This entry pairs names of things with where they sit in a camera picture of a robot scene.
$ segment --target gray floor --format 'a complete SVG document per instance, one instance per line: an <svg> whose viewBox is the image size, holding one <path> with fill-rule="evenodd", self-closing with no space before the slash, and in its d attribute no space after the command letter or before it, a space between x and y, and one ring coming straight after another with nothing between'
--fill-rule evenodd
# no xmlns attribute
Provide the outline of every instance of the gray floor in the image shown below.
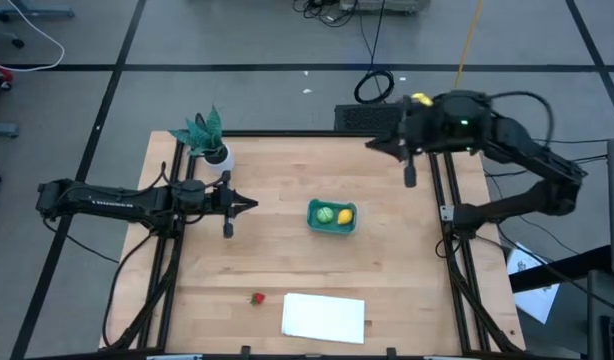
<svg viewBox="0 0 614 360"><path fill-rule="evenodd" d="M137 0L52 0L76 11L73 19L35 20L67 50L65 64L113 64ZM417 16L388 16L383 22L378 63L457 64L477 0L433 0ZM614 65L614 0L576 2L606 64ZM377 16L364 24L373 36ZM48 63L56 47L22 22L0 24L27 42L22 50L0 39L4 63ZM148 0L127 59L128 64L313 64L367 63L358 18L340 29L304 20L291 1L251 2ZM485 1L470 48L469 64L593 65L564 0ZM90 183L135 187L148 135L177 128L185 116L215 104L227 129L332 129L336 104L354 103L352 91L363 72L124 72L102 129ZM16 122L21 135L0 139L0 359L9 356L52 234L34 210L36 186L73 177L98 113L111 73L43 72L16 76L14 89L0 96L0 121ZM447 91L451 72L394 72L392 100L403 94ZM557 115L561 140L614 137L614 107L597 73L470 72L461 87L487 92L529 90L547 98ZM365 96L375 95L368 86ZM531 100L505 99L501 112L543 137L544 110ZM555 145L568 158L603 154L603 144ZM490 172L502 167L485 162ZM562 218L530 215L581 252L608 242L606 165L584 165L590 173L576 212ZM499 180L505 195L528 188L531 175ZM497 190L490 187L497 197ZM76 217L70 234L118 257L126 225ZM558 259L571 255L549 235L520 220L504 224L510 237L537 253ZM70 243L52 282L27 356L94 351L104 301L115 266ZM572 303L584 301L563 287L549 319L557 333L572 322ZM541 331L523 317L527 337Z"/></svg>

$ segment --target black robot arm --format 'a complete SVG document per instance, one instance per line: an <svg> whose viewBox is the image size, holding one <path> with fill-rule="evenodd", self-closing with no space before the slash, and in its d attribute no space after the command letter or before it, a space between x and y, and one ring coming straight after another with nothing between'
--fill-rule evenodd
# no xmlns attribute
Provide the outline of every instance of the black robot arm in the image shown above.
<svg viewBox="0 0 614 360"><path fill-rule="evenodd" d="M582 178L587 174L548 147L537 144L516 120L491 108L491 97L456 90L425 102L402 101L402 118L389 133L369 141L371 149L405 163L405 185L416 184L413 157L424 152L469 151L496 162L515 163L542 177L527 192L484 205L457 204L442 209L457 235L473 237L485 222L541 212L565 215L576 207Z"/></svg>
<svg viewBox="0 0 614 360"><path fill-rule="evenodd" d="M210 184L185 180L162 187L150 186L144 190L56 180L38 187L40 196L36 210L51 220L80 213L139 222L165 236L172 236L176 229L174 222L185 216L198 215L197 220L200 220L205 215L223 215L223 235L230 238L233 236L233 219L258 205L257 201L230 189L230 180L231 173L225 171Z"/></svg>

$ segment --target artificial plant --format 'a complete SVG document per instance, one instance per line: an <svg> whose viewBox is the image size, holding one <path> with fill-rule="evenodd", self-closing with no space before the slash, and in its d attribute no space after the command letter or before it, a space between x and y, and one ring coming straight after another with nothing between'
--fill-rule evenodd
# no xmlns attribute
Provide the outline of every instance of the artificial plant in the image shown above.
<svg viewBox="0 0 614 360"><path fill-rule="evenodd" d="M196 114L196 121L187 121L187 130L169 130L178 141L189 145L189 155L199 157L220 157L225 149L222 141L223 127L220 115L214 106L207 118L207 122L200 113Z"/></svg>

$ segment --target green basket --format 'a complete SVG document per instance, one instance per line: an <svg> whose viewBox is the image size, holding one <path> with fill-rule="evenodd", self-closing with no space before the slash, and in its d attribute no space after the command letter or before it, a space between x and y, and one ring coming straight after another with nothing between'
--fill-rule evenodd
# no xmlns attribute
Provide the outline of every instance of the green basket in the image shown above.
<svg viewBox="0 0 614 360"><path fill-rule="evenodd" d="M316 218L316 212L322 207L328 207L334 211L333 221L327 224L322 224L320 221L318 221ZM336 221L338 219L338 213L344 209L350 209L354 216L349 224L338 225ZM307 209L307 225L309 225L309 227L314 231L329 234L349 235L354 232L354 229L356 229L356 219L358 219L358 211L356 209L356 205L352 203L332 203L313 199L309 202L309 208Z"/></svg>

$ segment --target wooden table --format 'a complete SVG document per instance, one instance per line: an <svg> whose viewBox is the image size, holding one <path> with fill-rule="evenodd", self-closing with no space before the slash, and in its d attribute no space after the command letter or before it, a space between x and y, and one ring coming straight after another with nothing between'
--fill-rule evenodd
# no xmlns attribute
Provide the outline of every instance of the wooden table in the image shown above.
<svg viewBox="0 0 614 360"><path fill-rule="evenodd" d="M441 230L428 159L416 159L418 184L407 189L401 165L366 149L365 141L226 139L236 159L233 187L260 205L238 216L232 239L222 237L220 216L187 227L168 352L238 353L250 345L257 354L382 355L387 347L399 355L460 354L447 265L434 254ZM157 177L162 161L171 163L174 148L169 134L152 133L139 188ZM466 154L454 159L463 201L488 202L480 159ZM198 161L196 178L215 176ZM356 232L348 237L312 232L305 219L313 198L354 202ZM479 234L498 241L492 226ZM123 254L145 235L142 226L130 225ZM136 253L120 275L108 323L111 339L145 300L155 244L151 240ZM475 240L472 252L483 304L512 341L524 347L501 250ZM254 292L267 295L264 304L249 304ZM283 336L283 296L288 292L365 300L365 344ZM465 304L477 349L473 314ZM154 319L152 344L160 310Z"/></svg>

